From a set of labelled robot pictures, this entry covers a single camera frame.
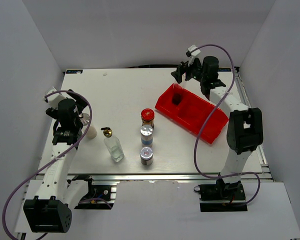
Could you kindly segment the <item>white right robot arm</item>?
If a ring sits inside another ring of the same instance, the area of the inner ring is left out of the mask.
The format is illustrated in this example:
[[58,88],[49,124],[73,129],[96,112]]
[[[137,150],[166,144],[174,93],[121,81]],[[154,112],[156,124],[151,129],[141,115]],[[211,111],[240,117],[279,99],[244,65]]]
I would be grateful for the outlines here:
[[262,112],[250,108],[231,94],[231,88],[219,79],[219,60],[206,56],[181,62],[171,73],[177,83],[195,79],[201,93],[228,117],[226,141],[229,146],[227,159],[217,180],[216,195],[226,200],[241,183],[241,174],[249,156],[263,143]]

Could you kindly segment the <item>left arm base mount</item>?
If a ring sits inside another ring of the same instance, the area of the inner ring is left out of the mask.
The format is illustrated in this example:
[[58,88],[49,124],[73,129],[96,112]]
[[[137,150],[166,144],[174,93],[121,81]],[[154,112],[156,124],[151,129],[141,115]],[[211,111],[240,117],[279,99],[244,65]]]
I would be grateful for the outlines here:
[[113,206],[116,197],[116,185],[109,182],[98,182],[91,175],[81,174],[69,178],[67,190],[75,191],[81,198],[75,202],[76,210],[109,210]]

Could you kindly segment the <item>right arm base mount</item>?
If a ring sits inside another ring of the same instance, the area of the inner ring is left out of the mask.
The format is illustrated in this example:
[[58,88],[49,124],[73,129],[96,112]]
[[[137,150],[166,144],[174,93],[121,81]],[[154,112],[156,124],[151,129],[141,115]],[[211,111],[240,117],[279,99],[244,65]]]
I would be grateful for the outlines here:
[[199,206],[202,213],[247,212],[246,195],[239,180],[225,183],[217,179],[214,184],[200,184],[193,188],[199,194]]

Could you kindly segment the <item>red lid sauce jar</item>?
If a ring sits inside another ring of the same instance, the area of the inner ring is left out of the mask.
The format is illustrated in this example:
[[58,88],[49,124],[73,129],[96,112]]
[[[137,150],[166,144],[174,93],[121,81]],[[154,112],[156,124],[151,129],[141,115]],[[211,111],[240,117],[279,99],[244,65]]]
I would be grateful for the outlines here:
[[145,108],[141,111],[140,117],[142,120],[142,125],[150,125],[154,128],[154,119],[155,119],[155,112],[151,108]]

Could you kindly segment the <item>white shaker silver lid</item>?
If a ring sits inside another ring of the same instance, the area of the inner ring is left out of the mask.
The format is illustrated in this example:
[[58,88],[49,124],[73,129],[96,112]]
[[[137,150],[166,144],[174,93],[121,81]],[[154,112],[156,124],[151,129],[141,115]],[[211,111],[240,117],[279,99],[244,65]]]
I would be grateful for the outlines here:
[[91,116],[88,113],[82,113],[80,115],[80,120],[83,124],[82,132],[86,132],[85,137],[89,140],[94,139],[97,136],[97,130],[92,123]]

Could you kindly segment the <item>glass oil bottle gold cap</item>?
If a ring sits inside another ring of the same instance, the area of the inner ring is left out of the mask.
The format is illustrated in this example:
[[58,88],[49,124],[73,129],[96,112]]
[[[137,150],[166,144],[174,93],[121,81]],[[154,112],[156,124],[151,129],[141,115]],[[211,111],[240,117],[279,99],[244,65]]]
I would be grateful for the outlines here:
[[103,142],[111,158],[116,163],[120,162],[125,157],[120,140],[113,134],[113,131],[110,127],[102,127],[100,130],[105,137]]

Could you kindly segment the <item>dark spice jar silver lid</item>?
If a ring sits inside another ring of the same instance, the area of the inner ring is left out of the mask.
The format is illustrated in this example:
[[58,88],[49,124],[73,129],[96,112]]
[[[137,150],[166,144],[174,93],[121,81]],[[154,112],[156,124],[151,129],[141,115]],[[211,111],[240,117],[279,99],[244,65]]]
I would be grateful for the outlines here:
[[153,150],[151,147],[145,146],[140,150],[139,153],[140,161],[143,165],[149,166],[153,163]]

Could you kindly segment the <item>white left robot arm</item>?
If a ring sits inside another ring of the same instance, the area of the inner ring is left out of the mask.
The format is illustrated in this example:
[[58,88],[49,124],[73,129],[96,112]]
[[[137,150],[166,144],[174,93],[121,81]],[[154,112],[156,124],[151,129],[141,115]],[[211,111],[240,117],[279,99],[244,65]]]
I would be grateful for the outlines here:
[[69,89],[50,90],[44,100],[49,104],[46,114],[55,120],[53,126],[50,162],[39,189],[32,199],[25,200],[23,212],[34,233],[66,233],[72,223],[72,210],[83,197],[95,196],[96,187],[85,180],[68,183],[69,169],[77,153],[79,143],[86,135],[82,131],[83,110],[89,102]]

